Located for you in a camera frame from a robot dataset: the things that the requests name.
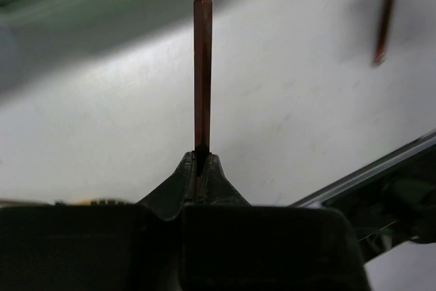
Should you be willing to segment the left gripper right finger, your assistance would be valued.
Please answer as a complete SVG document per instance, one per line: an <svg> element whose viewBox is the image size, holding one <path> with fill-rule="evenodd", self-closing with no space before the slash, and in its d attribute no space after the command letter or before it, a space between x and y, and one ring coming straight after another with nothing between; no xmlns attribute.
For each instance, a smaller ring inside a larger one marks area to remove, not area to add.
<svg viewBox="0 0 436 291"><path fill-rule="evenodd" d="M368 290L356 233L334 209L251 206L209 155L206 202L181 211L184 290Z"/></svg>

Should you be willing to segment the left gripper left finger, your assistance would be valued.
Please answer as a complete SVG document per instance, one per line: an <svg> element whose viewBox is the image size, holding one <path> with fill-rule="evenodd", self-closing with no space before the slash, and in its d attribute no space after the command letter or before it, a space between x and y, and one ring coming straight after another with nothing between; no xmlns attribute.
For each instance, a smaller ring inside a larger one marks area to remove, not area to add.
<svg viewBox="0 0 436 291"><path fill-rule="evenodd" d="M1 289L155 290L195 175L189 152L137 203L3 207Z"/></svg>

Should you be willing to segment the large brown hex key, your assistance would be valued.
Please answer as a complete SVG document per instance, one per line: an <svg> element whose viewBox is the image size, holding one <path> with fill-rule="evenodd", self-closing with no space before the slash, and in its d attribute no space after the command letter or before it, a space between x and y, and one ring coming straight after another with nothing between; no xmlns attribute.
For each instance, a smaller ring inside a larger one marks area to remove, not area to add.
<svg viewBox="0 0 436 291"><path fill-rule="evenodd" d="M388 34L390 30L390 21L393 13L395 0L384 0L381 7L381 19L379 22L379 29L377 33L377 43L375 47L375 54L373 65L381 65L386 58Z"/></svg>

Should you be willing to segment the small brown hex key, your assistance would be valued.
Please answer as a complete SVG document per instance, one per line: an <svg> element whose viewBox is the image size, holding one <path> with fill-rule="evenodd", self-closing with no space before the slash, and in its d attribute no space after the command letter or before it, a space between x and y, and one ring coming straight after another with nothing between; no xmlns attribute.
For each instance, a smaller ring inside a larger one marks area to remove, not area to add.
<svg viewBox="0 0 436 291"><path fill-rule="evenodd" d="M212 0L194 0L194 151L197 161L195 199L200 197L202 172L210 152L212 28Z"/></svg>

